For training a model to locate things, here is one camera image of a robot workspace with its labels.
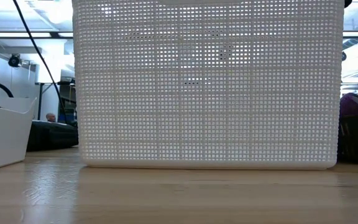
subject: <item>ceiling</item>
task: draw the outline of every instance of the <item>ceiling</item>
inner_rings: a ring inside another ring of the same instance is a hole
[[[71,0],[28,0],[19,1],[26,22],[31,31],[68,31],[72,32],[72,7]],[[358,0],[344,11],[344,30],[358,30]],[[25,31],[19,15],[11,0],[0,0],[0,31]],[[61,44],[62,40],[37,40],[37,44],[44,52],[54,44]],[[63,75],[74,75],[73,41],[65,40],[65,50],[62,53],[64,65]],[[347,59],[342,63],[343,82],[358,81],[358,39],[344,40]],[[30,40],[2,40],[0,47],[25,49],[32,47]],[[26,60],[40,63],[36,54],[22,54]]]

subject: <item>wall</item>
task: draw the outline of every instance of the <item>wall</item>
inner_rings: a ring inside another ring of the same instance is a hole
[[[38,97],[39,87],[36,86],[36,66],[12,68],[7,64],[7,60],[0,56],[0,83],[12,91],[14,97],[31,98]],[[6,97],[6,93],[0,89],[0,97]]]

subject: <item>wooden table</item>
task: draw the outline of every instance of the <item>wooden table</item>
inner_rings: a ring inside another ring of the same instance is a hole
[[[77,149],[0,168],[5,223],[358,223],[358,166],[324,171],[85,167]]]

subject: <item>white plastic basket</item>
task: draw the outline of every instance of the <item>white plastic basket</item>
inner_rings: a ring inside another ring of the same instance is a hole
[[[90,166],[336,162],[343,1],[74,0]]]
[[[0,98],[0,167],[24,160],[35,101]]]

